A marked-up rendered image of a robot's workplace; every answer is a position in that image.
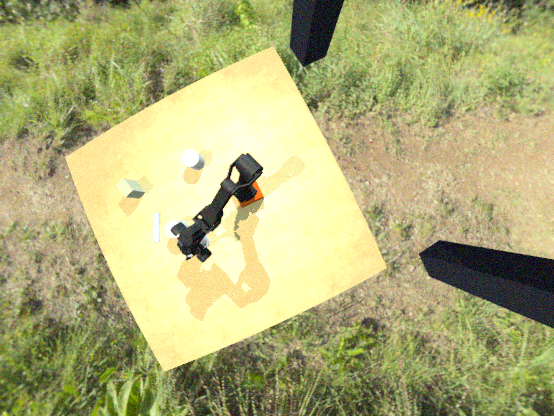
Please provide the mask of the glass french press with black handle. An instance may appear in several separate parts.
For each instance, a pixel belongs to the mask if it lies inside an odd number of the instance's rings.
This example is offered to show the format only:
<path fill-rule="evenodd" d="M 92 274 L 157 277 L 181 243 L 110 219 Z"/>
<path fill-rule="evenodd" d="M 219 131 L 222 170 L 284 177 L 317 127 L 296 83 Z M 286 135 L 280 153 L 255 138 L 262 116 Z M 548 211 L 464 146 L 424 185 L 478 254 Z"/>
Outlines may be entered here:
<path fill-rule="evenodd" d="M 208 239 L 207 235 L 205 235 L 205 237 L 203 238 L 203 240 L 202 240 L 200 243 L 204 246 L 204 248 L 205 248 L 206 246 L 208 247 L 209 239 Z M 203 249 L 204 249 L 204 248 L 203 248 Z M 194 256 L 193 254 L 187 255 L 186 258 L 185 258 L 186 261 L 188 261 L 188 260 L 189 260 L 190 258 L 192 258 L 193 256 Z"/>

